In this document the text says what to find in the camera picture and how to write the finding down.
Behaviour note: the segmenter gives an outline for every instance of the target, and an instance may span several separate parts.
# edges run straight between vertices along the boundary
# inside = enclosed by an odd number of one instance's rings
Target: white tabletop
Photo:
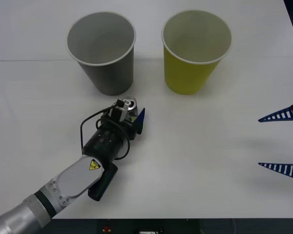
[[[234,55],[293,57],[283,0],[0,0],[0,60],[70,59],[64,46],[70,26],[98,11],[133,22],[136,57],[161,58],[164,22],[186,9],[222,17],[232,30]]]
[[[293,179],[257,165],[293,163],[293,122],[257,122],[293,104],[293,58],[229,54],[192,96],[163,73],[135,60],[120,97],[146,108],[143,134],[100,202],[84,194],[57,218],[293,218]],[[0,62],[0,214],[81,156],[81,121],[115,98],[74,61]]]

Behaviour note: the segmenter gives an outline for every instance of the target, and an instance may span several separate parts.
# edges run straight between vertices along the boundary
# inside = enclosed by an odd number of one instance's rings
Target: blue gripper pad
[[[258,120],[259,122],[293,121],[293,105]]]
[[[293,178],[293,164],[274,164],[274,163],[267,163],[267,162],[259,162],[258,164],[272,171],[275,171],[285,176],[289,176]]]

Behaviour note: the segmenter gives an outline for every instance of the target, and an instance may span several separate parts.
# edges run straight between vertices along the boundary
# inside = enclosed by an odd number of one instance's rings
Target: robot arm
[[[90,198],[101,199],[118,170],[113,161],[124,158],[130,149],[129,141],[142,132],[145,110],[137,116],[136,100],[126,97],[99,113],[103,113],[97,121],[101,125],[85,146],[82,126],[90,118],[81,125],[82,157],[20,205],[2,214],[0,234],[32,234],[40,230],[86,190]],[[126,140],[128,150],[118,157]]]

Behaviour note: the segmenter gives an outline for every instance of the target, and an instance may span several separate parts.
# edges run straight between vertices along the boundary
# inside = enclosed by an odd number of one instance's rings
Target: yellow warning sticker
[[[92,170],[96,170],[99,168],[100,168],[100,165],[93,159],[90,163],[89,170],[92,171]]]

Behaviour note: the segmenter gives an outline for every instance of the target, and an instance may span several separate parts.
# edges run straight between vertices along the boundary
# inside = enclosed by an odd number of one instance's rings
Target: cup rim
[[[230,35],[231,35],[231,42],[230,42],[230,46],[229,46],[228,50],[227,50],[227,51],[226,51],[221,57],[219,57],[219,58],[217,58],[217,59],[214,59],[214,60],[212,60],[212,61],[207,61],[207,62],[193,62],[193,61],[186,60],[186,59],[184,59],[184,58],[182,58],[182,57],[179,57],[178,55],[176,55],[175,53],[173,53],[173,52],[169,49],[169,47],[166,45],[166,42],[165,42],[165,40],[164,40],[164,29],[165,29],[165,26],[167,25],[167,23],[168,23],[173,17],[175,17],[176,15],[181,14],[181,13],[184,13],[184,12],[189,12],[189,11],[206,12],[206,13],[209,13],[209,14],[211,14],[211,15],[214,15],[214,16],[218,17],[222,22],[224,22],[224,24],[228,27],[229,32],[230,32]],[[217,15],[211,13],[211,12],[208,12],[208,11],[203,11],[203,10],[190,10],[190,9],[189,9],[189,10],[185,10],[185,11],[180,11],[180,12],[174,14],[173,16],[171,16],[168,20],[166,20],[166,22],[164,23],[163,28],[162,28],[162,42],[163,42],[163,44],[164,44],[164,47],[170,52],[171,55],[173,55],[175,58],[177,58],[177,59],[179,59],[179,60],[181,60],[181,61],[183,61],[183,62],[190,63],[190,64],[196,64],[196,65],[212,64],[212,63],[215,63],[215,62],[220,61],[221,59],[223,59],[223,58],[224,58],[224,57],[230,52],[231,47],[232,47],[232,32],[231,32],[231,29],[230,29],[229,25],[228,25],[228,24],[227,24],[227,23],[226,23],[221,17],[219,17],[219,16],[217,16]]]
[[[119,58],[117,58],[117,59],[115,59],[115,60],[113,60],[113,61],[105,62],[105,63],[88,63],[88,62],[84,62],[84,61],[81,61],[80,59],[76,58],[76,57],[70,52],[70,50],[69,50],[69,48],[68,48],[68,45],[67,45],[67,38],[68,38],[68,35],[69,35],[70,31],[72,30],[73,26],[74,26],[78,21],[80,21],[81,19],[83,19],[83,18],[85,18],[85,17],[87,17],[87,16],[90,16],[90,15],[93,15],[93,14],[97,14],[97,13],[110,13],[110,14],[115,14],[115,15],[120,16],[120,17],[124,18],[125,20],[127,20],[127,21],[130,23],[130,25],[131,25],[131,27],[132,27],[132,29],[133,29],[133,41],[132,41],[132,44],[131,44],[130,48],[126,51],[126,53],[124,53],[122,56],[120,56]],[[88,14],[88,15],[85,15],[85,16],[83,16],[83,17],[77,19],[77,20],[76,20],[76,21],[70,26],[70,28],[69,28],[69,30],[68,30],[68,33],[66,34],[66,37],[65,37],[65,46],[66,46],[66,50],[67,50],[67,52],[69,53],[69,55],[70,55],[74,60],[76,60],[77,62],[79,62],[79,63],[81,63],[81,64],[83,64],[83,65],[92,66],[92,67],[106,66],[106,65],[110,65],[110,64],[113,64],[113,63],[116,63],[116,62],[122,60],[126,55],[128,55],[128,54],[131,52],[131,50],[132,50],[132,48],[133,48],[135,42],[136,42],[136,29],[135,29],[135,27],[133,26],[133,23],[132,23],[129,19],[127,19],[126,17],[122,16],[121,14],[118,14],[118,13],[116,13],[116,12],[112,12],[112,11],[99,11],[99,12],[94,12],[94,13],[90,13],[90,14]]]

